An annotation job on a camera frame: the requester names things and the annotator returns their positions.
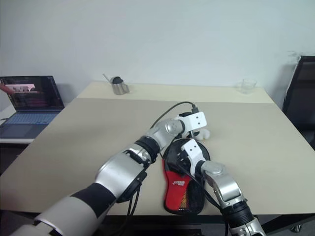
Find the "laptop keyboard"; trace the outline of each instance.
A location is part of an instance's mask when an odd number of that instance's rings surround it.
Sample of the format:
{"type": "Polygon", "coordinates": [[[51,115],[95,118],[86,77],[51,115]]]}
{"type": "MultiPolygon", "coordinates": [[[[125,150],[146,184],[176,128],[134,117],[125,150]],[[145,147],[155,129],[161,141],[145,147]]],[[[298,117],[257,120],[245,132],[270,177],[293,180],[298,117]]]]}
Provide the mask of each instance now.
{"type": "Polygon", "coordinates": [[[57,113],[16,113],[6,124],[49,124],[57,113]]]}

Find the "gray floor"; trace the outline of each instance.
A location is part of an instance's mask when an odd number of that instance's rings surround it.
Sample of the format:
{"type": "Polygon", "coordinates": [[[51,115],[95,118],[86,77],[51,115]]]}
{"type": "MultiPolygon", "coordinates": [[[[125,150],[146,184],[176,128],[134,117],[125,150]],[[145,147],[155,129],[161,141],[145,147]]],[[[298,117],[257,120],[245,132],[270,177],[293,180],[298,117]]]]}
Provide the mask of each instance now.
{"type": "MultiPolygon", "coordinates": [[[[1,148],[0,149],[0,172],[4,170],[15,160],[16,156],[22,152],[22,149],[14,148],[1,148]]],[[[277,216],[259,216],[260,222],[263,224],[277,216]]],[[[1,213],[1,224],[0,224],[0,236],[8,236],[20,226],[24,224],[31,224],[32,220],[14,214],[12,212],[3,211],[1,213]]],[[[194,225],[194,228],[200,228],[204,236],[222,236],[224,235],[224,225],[220,224],[201,224],[194,225]]],[[[315,220],[303,224],[302,231],[300,233],[292,233],[290,230],[285,230],[274,236],[315,236],[315,220]]]]}

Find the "white wall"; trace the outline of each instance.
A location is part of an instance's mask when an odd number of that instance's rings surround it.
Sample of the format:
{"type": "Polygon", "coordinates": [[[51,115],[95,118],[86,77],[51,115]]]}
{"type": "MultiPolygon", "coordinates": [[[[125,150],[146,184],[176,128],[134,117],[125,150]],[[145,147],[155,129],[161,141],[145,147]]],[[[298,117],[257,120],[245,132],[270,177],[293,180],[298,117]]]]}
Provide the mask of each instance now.
{"type": "Polygon", "coordinates": [[[253,78],[281,104],[296,58],[315,53],[314,0],[0,0],[0,7],[1,75],[51,74],[65,101],[106,72],[154,84],[253,78]]]}

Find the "clear glass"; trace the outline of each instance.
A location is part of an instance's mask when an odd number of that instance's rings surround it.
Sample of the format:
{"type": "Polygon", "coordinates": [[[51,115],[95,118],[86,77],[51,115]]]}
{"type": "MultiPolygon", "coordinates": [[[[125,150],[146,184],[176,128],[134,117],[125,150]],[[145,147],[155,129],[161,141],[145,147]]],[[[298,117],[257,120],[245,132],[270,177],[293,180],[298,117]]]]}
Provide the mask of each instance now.
{"type": "Polygon", "coordinates": [[[253,92],[253,89],[255,88],[256,84],[257,84],[256,80],[243,79],[241,83],[240,92],[243,94],[250,94],[253,92]]]}

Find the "chair backrest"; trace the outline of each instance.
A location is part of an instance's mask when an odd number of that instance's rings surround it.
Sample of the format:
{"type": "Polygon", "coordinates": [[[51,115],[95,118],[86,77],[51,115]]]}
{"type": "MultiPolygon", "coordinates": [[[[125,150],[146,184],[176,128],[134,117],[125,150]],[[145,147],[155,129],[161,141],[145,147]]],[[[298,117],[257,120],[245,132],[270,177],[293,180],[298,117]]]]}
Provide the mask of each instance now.
{"type": "Polygon", "coordinates": [[[315,56],[301,56],[297,63],[283,112],[298,130],[315,130],[315,56]]]}

